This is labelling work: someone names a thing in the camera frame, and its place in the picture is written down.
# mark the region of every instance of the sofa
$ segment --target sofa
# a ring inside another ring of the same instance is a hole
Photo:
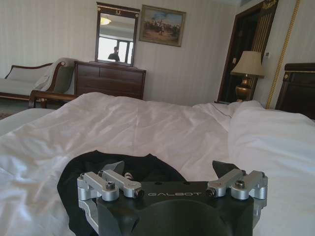
[[[36,67],[13,65],[9,74],[0,78],[0,98],[29,100],[32,90],[71,93],[74,61],[60,58]]]

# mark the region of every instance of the mirror frame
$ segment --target mirror frame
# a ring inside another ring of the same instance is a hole
[[[95,62],[133,66],[140,9],[125,7],[125,6],[117,6],[117,5],[112,5],[112,4],[102,3],[102,2],[96,2],[96,3],[97,3],[97,28],[96,28],[96,44],[95,44]],[[108,15],[134,18],[133,48],[132,48],[131,64],[127,64],[124,62],[106,61],[106,60],[97,59],[98,58],[98,44],[99,44],[99,28],[100,28],[99,24],[100,24],[101,13],[108,14]]]

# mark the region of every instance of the painting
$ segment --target painting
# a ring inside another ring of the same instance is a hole
[[[142,5],[139,40],[180,47],[186,13]]]

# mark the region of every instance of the doorway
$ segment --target doorway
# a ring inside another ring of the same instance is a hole
[[[237,100],[235,87],[242,82],[242,77],[231,75],[230,72],[243,51],[261,52],[263,58],[277,5],[278,0],[265,0],[235,16],[218,102]],[[252,92],[249,100],[253,97],[256,82],[256,79],[250,81]]]

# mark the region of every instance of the lampshade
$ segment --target lampshade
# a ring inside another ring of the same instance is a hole
[[[255,75],[263,77],[264,70],[261,66],[261,53],[243,51],[241,59],[231,71],[232,75]]]
[[[100,19],[100,24],[103,26],[103,25],[108,25],[109,23],[111,23],[112,21],[109,20],[108,18],[105,18],[105,17],[101,17]]]

